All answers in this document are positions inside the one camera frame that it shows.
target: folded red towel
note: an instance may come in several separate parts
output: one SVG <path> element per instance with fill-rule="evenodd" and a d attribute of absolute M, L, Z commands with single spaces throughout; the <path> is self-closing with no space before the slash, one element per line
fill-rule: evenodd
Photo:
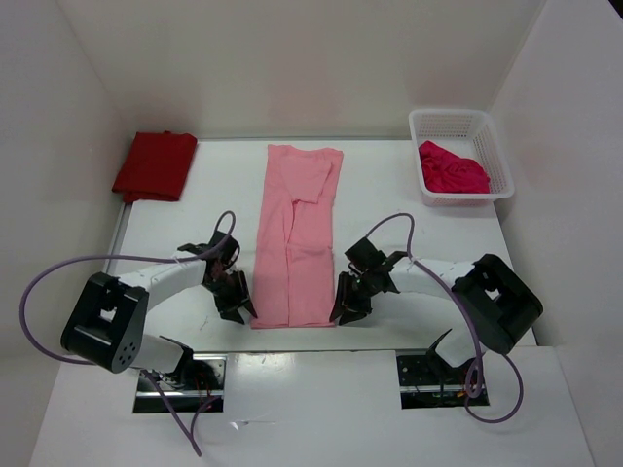
<path fill-rule="evenodd" d="M 113 192 L 123 193 L 125 202 L 179 201 L 196 147 L 188 133 L 136 133 Z"/>

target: white basket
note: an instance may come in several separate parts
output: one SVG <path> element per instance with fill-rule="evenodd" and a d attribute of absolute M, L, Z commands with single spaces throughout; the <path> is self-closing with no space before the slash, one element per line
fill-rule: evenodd
<path fill-rule="evenodd" d="M 493 119 L 479 110 L 420 109 L 409 114 L 411 139 L 415 147 L 418 180 L 424 204 L 428 206 L 473 206 L 515 193 L 506 157 L 497 142 Z M 490 193 L 435 193 L 424 184 L 419 147 L 432 141 L 440 147 L 478 162 L 491 182 Z"/>

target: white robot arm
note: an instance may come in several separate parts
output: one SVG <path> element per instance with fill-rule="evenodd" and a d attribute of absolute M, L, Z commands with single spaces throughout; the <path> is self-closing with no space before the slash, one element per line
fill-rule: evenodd
<path fill-rule="evenodd" d="M 244 324 L 241 307 L 256 316 L 244 273 L 234 268 L 239 245 L 232 237 L 217 256 L 192 260 L 224 237 L 217 231 L 207 244 L 183 245 L 171 263 L 118 277 L 94 274 L 65 326 L 61 345 L 112 373 L 133 366 L 180 378 L 192 364 L 193 350 L 167 338 L 143 336 L 145 317 L 154 306 L 202 285 L 212 292 L 222 319 Z"/>
<path fill-rule="evenodd" d="M 456 296 L 476 329 L 481 349 L 507 354 L 541 315 L 543 306 L 521 279 L 495 255 L 470 262 L 410 259 L 406 252 L 386 256 L 368 238 L 346 255 L 350 271 L 342 272 L 332 320 L 340 325 L 372 312 L 371 297 L 380 292 L 421 293 L 449 299 Z M 421 266 L 445 282 L 445 290 Z M 467 330 L 451 331 L 435 344 L 436 354 L 453 368 L 475 356 Z"/>

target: clothing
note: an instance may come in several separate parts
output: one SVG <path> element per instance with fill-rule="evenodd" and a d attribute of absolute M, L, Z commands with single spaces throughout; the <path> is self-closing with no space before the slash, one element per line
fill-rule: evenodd
<path fill-rule="evenodd" d="M 333 326 L 333 200 L 343 153 L 269 146 L 251 327 Z"/>
<path fill-rule="evenodd" d="M 123 193 L 124 202 L 179 201 L 196 147 L 191 134 L 136 133 L 113 192 Z"/>
<path fill-rule="evenodd" d="M 420 146 L 426 187 L 435 193 L 490 193 L 490 178 L 480 164 L 440 148 L 431 141 Z"/>

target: red cloth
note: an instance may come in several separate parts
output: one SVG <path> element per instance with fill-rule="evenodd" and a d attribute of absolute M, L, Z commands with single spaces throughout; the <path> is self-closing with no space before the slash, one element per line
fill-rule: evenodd
<path fill-rule="evenodd" d="M 136 133 L 113 192 L 123 193 L 124 202 L 179 201 L 196 147 L 188 133 Z"/>
<path fill-rule="evenodd" d="M 490 193 L 490 178 L 480 164 L 460 158 L 430 141 L 420 146 L 426 187 L 435 193 Z"/>

